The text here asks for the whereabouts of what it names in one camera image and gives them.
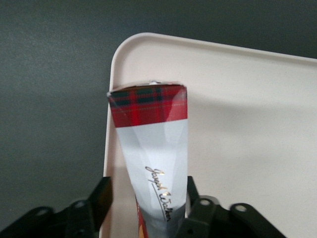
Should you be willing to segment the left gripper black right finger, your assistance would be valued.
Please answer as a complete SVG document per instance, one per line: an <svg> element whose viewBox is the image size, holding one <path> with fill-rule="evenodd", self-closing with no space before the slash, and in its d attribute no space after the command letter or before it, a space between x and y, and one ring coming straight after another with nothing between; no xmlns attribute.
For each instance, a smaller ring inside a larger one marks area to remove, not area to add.
<svg viewBox="0 0 317 238"><path fill-rule="evenodd" d="M216 222L219 200L213 196L199 195L192 176L187 178L189 208L187 217L176 232L177 238L220 238Z"/></svg>

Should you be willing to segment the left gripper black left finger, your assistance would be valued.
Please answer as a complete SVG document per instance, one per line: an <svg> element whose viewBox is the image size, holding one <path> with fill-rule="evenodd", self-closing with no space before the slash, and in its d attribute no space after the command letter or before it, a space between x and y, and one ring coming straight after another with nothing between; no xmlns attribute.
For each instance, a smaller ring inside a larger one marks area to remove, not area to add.
<svg viewBox="0 0 317 238"><path fill-rule="evenodd" d="M66 238L94 238L113 202L111 177L103 177L87 199L73 202L67 208Z"/></svg>

